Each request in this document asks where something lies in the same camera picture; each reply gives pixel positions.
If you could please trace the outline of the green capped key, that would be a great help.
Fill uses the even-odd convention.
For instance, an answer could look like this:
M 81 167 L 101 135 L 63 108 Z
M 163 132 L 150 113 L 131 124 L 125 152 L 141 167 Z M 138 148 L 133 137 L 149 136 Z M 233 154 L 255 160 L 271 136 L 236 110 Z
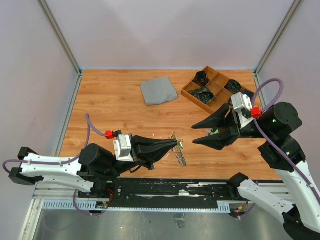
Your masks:
M 219 133 L 218 128 L 210 128 L 210 129 L 207 129 L 207 131 L 206 131 L 207 136 L 216 135 L 218 133 Z

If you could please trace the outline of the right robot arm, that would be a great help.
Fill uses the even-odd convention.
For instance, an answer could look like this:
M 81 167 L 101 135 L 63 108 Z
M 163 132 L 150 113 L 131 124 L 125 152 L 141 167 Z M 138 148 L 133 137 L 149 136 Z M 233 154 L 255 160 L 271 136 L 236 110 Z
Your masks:
M 227 181 L 226 193 L 232 200 L 246 199 L 274 216 L 294 240 L 320 237 L 320 192 L 312 179 L 306 155 L 291 133 L 302 125 L 297 110 L 287 102 L 266 111 L 252 106 L 223 104 L 194 129 L 216 129 L 218 133 L 195 139 L 194 144 L 215 150 L 232 145 L 240 138 L 265 139 L 260 154 L 276 171 L 292 197 L 292 202 L 262 189 L 242 173 Z

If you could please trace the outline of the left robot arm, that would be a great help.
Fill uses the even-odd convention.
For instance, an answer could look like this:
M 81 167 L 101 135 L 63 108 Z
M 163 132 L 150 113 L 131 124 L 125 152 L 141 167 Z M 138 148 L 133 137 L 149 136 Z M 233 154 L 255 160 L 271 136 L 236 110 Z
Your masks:
M 107 193 L 108 181 L 140 168 L 153 170 L 155 163 L 179 145 L 175 138 L 152 139 L 120 131 L 112 132 L 111 139 L 114 152 L 91 143 L 79 156 L 69 158 L 42 156 L 22 147 L 20 165 L 13 167 L 8 176 L 19 185 L 56 184 L 101 198 Z

